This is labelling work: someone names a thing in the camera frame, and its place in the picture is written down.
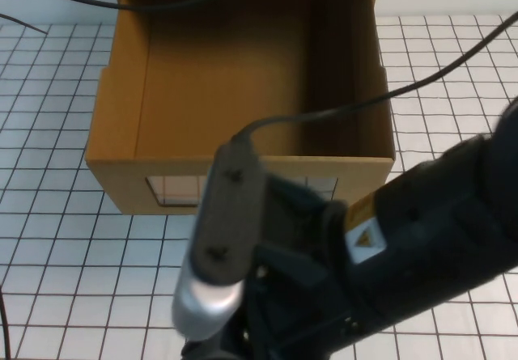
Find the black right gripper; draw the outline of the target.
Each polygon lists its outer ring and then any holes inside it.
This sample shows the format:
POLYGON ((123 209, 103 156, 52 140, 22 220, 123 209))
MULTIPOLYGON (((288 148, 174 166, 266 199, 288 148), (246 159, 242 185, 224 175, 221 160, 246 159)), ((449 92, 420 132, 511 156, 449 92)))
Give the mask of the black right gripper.
POLYGON ((184 359, 328 359, 387 327, 346 253, 346 207, 270 176, 212 180, 180 276, 184 359))

